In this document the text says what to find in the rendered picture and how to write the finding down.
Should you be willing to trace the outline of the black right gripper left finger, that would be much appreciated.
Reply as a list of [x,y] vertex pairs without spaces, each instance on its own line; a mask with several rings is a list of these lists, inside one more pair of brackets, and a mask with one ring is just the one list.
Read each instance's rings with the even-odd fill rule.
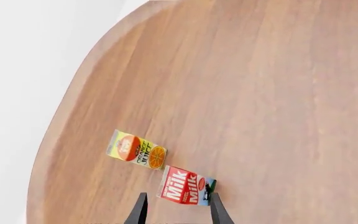
[[147,194],[142,192],[131,210],[131,213],[125,220],[124,224],[145,224],[147,218],[148,200]]

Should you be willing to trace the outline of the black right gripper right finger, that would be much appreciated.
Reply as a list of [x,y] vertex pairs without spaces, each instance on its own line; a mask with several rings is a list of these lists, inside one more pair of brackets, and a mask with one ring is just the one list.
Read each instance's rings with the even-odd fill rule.
[[210,210],[213,224],[234,224],[216,192],[211,194]]

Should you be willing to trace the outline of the red milk carton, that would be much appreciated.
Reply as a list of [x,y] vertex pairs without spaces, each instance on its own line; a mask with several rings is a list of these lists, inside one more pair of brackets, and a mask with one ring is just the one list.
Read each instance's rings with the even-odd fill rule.
[[157,197],[184,205],[209,206],[217,180],[173,166],[165,166]]

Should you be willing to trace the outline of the yellow orange juice carton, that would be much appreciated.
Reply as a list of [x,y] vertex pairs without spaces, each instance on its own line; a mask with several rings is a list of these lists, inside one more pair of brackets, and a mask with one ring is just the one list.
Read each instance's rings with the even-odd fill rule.
[[151,141],[120,130],[114,130],[106,154],[149,169],[164,168],[167,150]]

